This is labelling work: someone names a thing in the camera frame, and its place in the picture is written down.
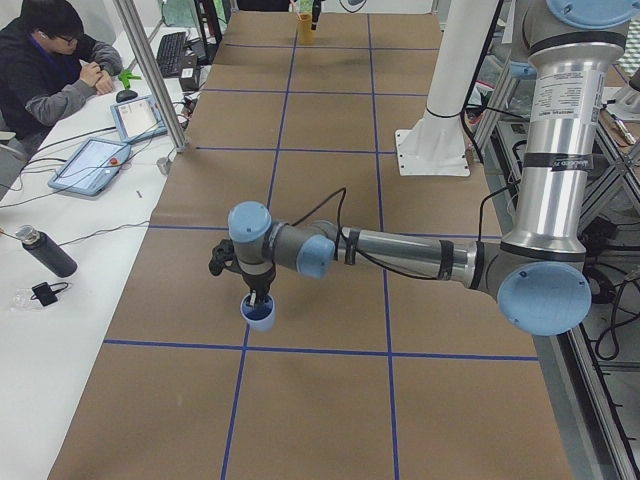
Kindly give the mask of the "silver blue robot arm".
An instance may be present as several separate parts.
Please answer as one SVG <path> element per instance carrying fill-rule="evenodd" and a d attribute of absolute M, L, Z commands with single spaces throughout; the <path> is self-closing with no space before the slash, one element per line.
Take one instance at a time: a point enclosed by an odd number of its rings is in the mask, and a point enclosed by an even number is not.
<path fill-rule="evenodd" d="M 331 261 L 364 259 L 425 281 L 457 281 L 493 297 L 517 328 L 564 333 L 586 317 L 591 292 L 577 237 L 604 80 L 623 54 L 635 1 L 521 1 L 512 50 L 536 73 L 519 197 L 512 229 L 499 243 L 456 244 L 359 230 L 339 222 L 310 226 L 274 220 L 261 203 L 236 205 L 229 238 L 210 261 L 248 286 L 240 311 L 254 329 L 275 321 L 269 293 L 278 267 L 320 278 Z"/>

